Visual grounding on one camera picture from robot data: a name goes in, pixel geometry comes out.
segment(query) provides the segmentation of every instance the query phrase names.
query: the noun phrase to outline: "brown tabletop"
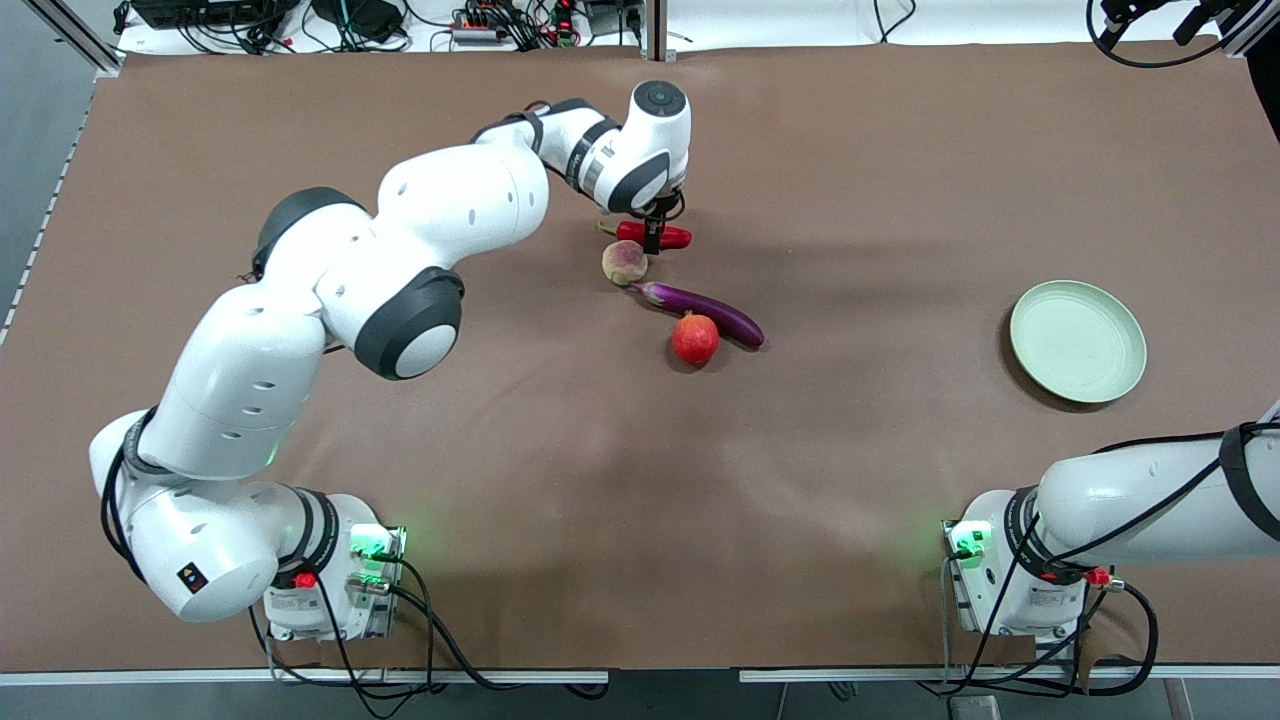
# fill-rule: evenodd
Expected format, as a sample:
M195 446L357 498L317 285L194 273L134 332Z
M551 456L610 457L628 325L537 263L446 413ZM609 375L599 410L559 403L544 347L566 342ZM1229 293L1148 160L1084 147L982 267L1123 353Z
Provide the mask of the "brown tabletop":
M261 665L243 616L183 624L111 553L90 438L160 397L284 195L329 184L372 208L401 159L536 99L621 119L652 77L694 108L680 224L696 238L650 279L745 309L764 348L682 368L673 318L605 281L595 210L554 181L535 237L458 266L448 361L390 383L326 357L262 475L407 525L477 665L936 664L940 520L1101 445L1254 419L1280 392L1280 147L1239 60L133 56L99 83L0 351L3 670ZM1064 407L1011 366L1007 313L1053 278L1140 320L1151 361L1129 396ZM1280 661L1280 564L1123 570L1158 606L1161 661ZM420 665L420 641L357 660Z

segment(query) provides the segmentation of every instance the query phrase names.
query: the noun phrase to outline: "gray floor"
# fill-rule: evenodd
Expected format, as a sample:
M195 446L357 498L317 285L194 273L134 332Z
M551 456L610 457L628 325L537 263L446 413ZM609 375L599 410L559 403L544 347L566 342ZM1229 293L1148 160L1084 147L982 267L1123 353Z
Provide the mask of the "gray floor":
M110 26L110 6L78 0L100 29ZM0 316L27 268L49 200L76 138L93 88L93 72L20 3L0 1ZM38 258L31 282L40 282ZM1202 680L1188 683L1198 720L1272 720L1280 716L1280 680ZM585 702L561 688L485 693L454 687L439 697L408 703L398 717L586 717L664 720L724 716L774 720L780 685L742 685L728 671L620 673L608 697ZM1169 720L1164 687L1151 682L1123 698L1037 701L1000 696L1004 717L1068 720ZM349 691L282 688L268 683L79 685L0 688L0 717L63 720L328 720L364 717ZM782 717L881 720L942 719L943 706L911 684L861 684L859 697L837 703L823 684L787 691Z

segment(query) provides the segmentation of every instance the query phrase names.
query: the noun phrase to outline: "red pepper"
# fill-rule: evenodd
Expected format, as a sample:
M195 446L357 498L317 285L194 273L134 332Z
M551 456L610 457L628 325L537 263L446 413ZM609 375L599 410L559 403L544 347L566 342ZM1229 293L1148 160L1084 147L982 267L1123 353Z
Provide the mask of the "red pepper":
M622 220L616 225L609 225L604 220L600 220L595 227L603 232L612 234L618 240L630 240L644 245L644 223L636 223L634 220ZM689 247L689 243L694 241L694 233L686 231L685 228L677 228L675 225L667 225L662 231L662 245L659 250L680 250L681 247Z

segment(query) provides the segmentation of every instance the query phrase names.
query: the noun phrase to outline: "plate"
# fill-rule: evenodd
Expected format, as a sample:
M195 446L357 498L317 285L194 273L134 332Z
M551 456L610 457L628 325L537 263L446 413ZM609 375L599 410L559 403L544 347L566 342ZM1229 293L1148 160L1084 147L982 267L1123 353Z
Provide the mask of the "plate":
M1078 281L1028 290L1009 323L1014 355L1044 389L1076 402L1107 402L1138 384L1147 338L1110 292Z

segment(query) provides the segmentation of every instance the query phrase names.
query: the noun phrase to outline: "purple eggplant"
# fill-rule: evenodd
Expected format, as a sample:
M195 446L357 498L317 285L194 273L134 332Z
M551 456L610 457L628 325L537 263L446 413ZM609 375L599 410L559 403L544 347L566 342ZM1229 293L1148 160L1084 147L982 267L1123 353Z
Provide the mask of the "purple eggplant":
M663 310L707 315L722 333L748 347L764 345L764 331L760 329L760 325L748 318L746 313L719 300L662 283L634 282L631 288L643 295L652 305Z

